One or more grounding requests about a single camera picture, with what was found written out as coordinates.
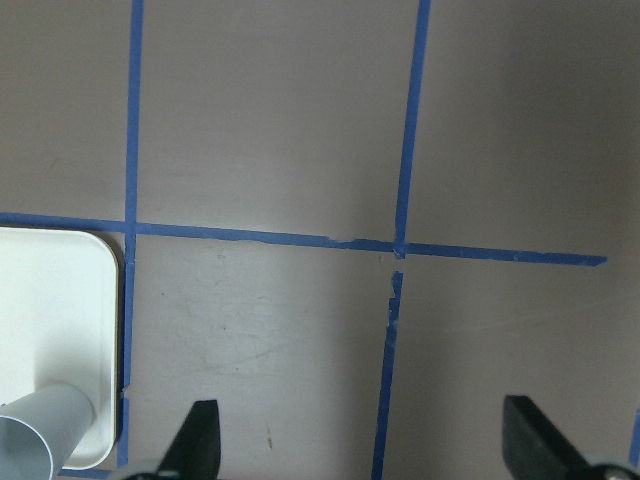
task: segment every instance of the white cylinder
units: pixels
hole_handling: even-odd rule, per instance
[[[0,407],[0,480],[52,480],[93,423],[91,402],[66,384]]]

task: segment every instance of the white tube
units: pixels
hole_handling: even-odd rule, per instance
[[[93,423],[77,388],[51,385],[0,407],[0,480],[53,480]]]

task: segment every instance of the white plastic object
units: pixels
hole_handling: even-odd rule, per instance
[[[53,480],[93,419],[87,396],[66,384],[1,406],[0,479]]]
[[[115,442],[117,279],[94,235],[0,227],[0,404],[58,383],[84,393],[96,418],[72,470],[98,465]]]

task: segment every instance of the blue tape line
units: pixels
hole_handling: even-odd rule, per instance
[[[129,43],[129,95],[127,100],[127,161],[125,197],[125,279],[122,388],[131,383],[131,339],[135,285],[136,221],[138,211],[138,140],[140,124],[140,72],[142,62],[142,24],[144,1],[131,4]]]
[[[234,230],[211,227],[189,227],[182,225],[160,225],[138,223],[139,235],[160,235],[168,237],[210,238],[216,240],[246,240],[274,245],[293,245],[298,247],[339,248],[344,250],[365,250],[371,252],[392,252],[393,243],[380,240],[334,240],[319,235],[297,233],[258,232],[255,230]]]
[[[389,324],[384,341],[384,358],[382,360],[382,380],[380,382],[380,398],[378,401],[378,422],[373,449],[373,466],[371,480],[382,480],[384,453],[387,445],[387,426],[389,424],[389,407],[391,405],[391,384],[393,382],[393,363],[396,356],[396,339],[398,336],[398,319],[400,318],[400,301],[402,298],[402,272],[395,272],[391,279],[393,297],[389,299]]]
[[[629,463],[638,468],[640,460],[640,410],[636,411],[636,420],[633,424],[633,434],[631,435],[631,446],[629,447]]]
[[[404,121],[404,138],[402,140],[402,157],[400,160],[400,177],[398,180],[398,196],[396,200],[396,248],[398,258],[405,257],[407,215],[409,213],[409,192],[411,190],[411,170],[413,168],[413,150],[418,125],[418,109],[420,108],[420,89],[422,72],[427,48],[427,31],[429,27],[430,0],[421,0],[418,7],[416,33],[411,61],[411,77],[407,111]]]
[[[124,232],[124,222],[117,220],[100,220],[97,218],[56,217],[52,215],[32,215],[29,213],[0,212],[0,224],[43,227],[69,228],[73,230],[94,230],[97,232]]]
[[[498,260],[501,262],[549,263],[584,267],[597,267],[607,262],[607,257],[597,255],[498,250],[492,248],[456,247],[422,243],[408,244],[407,253],[412,255],[433,255],[436,257],[474,258],[479,260]]]
[[[122,399],[122,432],[118,439],[116,451],[118,468],[129,463],[129,399]]]
[[[127,224],[115,220],[98,220],[90,218],[54,217],[47,215],[31,215],[25,213],[0,213],[0,224],[16,226],[34,226],[50,228],[72,228],[76,230],[96,230],[105,232],[128,232]],[[343,250],[362,250],[369,252],[394,252],[395,244],[382,240],[356,239],[334,240],[319,235],[302,235],[297,233],[259,232],[255,230],[235,230],[212,227],[192,227],[187,225],[162,225],[156,223],[138,223],[134,225],[134,233],[142,235],[158,235],[183,238],[209,238],[229,241],[254,241],[272,245],[291,245],[298,247],[337,248]],[[125,236],[130,242],[125,248],[125,282],[133,281],[135,273],[135,235]],[[549,263],[558,265],[578,265],[595,267],[607,262],[607,257],[598,255],[579,255],[574,253],[541,253],[526,250],[500,250],[492,248],[460,247],[451,245],[434,245],[425,243],[409,243],[406,246],[409,255],[432,255],[437,257],[473,258],[480,260],[497,260],[507,262]],[[125,288],[129,300],[133,300],[133,285]],[[133,304],[125,308],[132,312]],[[130,341],[130,332],[125,332],[125,341]]]
[[[67,470],[63,469],[60,472],[60,476],[62,477],[73,477],[73,478],[107,478],[111,475],[111,470],[100,470],[97,468],[91,468],[89,470]]]
[[[140,75],[142,63],[142,21],[144,1],[131,5],[131,37],[129,39],[129,94],[127,101],[127,162],[125,221],[137,220],[138,207],[138,141],[140,131]]]

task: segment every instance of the grid square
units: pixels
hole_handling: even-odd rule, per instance
[[[130,5],[1,8],[0,210],[121,219]]]
[[[149,3],[140,220],[391,239],[416,11]]]
[[[639,22],[635,1],[433,2],[409,240],[606,254],[628,238]]]
[[[583,452],[625,458],[638,407],[638,261],[598,268],[411,257],[386,478],[507,478],[506,394]]]
[[[390,254],[141,236],[131,462],[217,398],[221,478],[369,478]]]

